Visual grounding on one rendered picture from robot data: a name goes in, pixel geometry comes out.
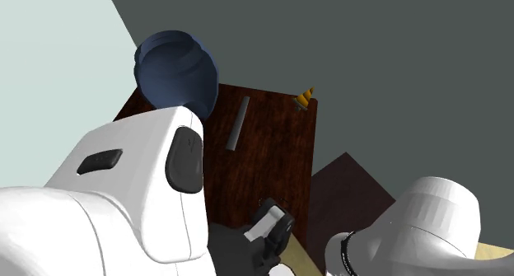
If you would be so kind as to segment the black object with white bar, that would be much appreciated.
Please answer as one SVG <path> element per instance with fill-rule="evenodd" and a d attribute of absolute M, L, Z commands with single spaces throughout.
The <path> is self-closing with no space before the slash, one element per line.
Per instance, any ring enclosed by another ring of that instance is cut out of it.
<path fill-rule="evenodd" d="M 279 256 L 287 247 L 294 224 L 294 217 L 285 208 L 267 198 L 259 205 L 252 226 L 244 235 L 250 242 L 264 239 L 264 257 Z"/>

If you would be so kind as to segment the dark wood table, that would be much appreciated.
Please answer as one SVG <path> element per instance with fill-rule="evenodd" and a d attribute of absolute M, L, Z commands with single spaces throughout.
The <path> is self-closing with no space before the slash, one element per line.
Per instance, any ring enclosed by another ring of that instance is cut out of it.
<path fill-rule="evenodd" d="M 250 102 L 235 151 L 226 150 L 242 99 Z M 295 111 L 292 96 L 222 84 L 204 123 L 204 188 L 208 220 L 229 227 L 250 222 L 267 198 L 296 219 L 306 243 L 317 101 Z"/>

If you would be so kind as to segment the grey pen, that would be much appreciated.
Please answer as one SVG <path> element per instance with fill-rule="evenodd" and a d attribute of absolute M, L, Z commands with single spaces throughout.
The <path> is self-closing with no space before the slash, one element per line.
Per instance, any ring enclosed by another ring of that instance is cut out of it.
<path fill-rule="evenodd" d="M 236 118 L 235 118 L 234 123 L 231 128 L 229 138 L 227 140 L 226 150 L 229 150 L 229 151 L 236 150 L 236 146 L 237 146 L 240 134 L 241 134 L 241 129 L 242 129 L 242 126 L 243 126 L 243 123 L 245 120 L 245 114 L 246 114 L 249 102 L 250 102 L 250 98 L 248 96 L 245 96 L 242 99 L 240 108 L 238 110 L 238 113 L 236 115 Z"/>

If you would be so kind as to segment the dark maroon robot stand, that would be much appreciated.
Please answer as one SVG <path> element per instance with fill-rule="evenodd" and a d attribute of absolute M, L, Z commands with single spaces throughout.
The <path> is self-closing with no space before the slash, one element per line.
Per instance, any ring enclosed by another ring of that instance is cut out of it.
<path fill-rule="evenodd" d="M 306 252 L 325 271 L 325 247 L 339 232 L 369 227 L 395 199 L 344 153 L 311 177 Z"/>

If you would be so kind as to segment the yellow spiral cone figure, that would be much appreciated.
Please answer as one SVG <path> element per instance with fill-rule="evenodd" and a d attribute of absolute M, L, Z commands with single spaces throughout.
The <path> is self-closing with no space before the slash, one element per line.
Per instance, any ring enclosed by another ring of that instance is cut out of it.
<path fill-rule="evenodd" d="M 314 87 L 307 89 L 305 92 L 300 94 L 299 96 L 293 97 L 292 101 L 295 104 L 295 111 L 300 110 L 308 110 L 308 105 L 312 96 L 313 91 L 315 90 Z"/>

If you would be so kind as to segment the dark blue vase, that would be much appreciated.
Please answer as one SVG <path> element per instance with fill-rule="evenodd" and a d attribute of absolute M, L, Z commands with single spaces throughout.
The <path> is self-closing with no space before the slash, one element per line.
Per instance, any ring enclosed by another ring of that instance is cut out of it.
<path fill-rule="evenodd" d="M 184 106 L 202 121 L 213 112 L 217 66 L 186 32 L 164 30 L 147 37 L 134 54 L 133 74 L 143 97 L 157 109 Z"/>

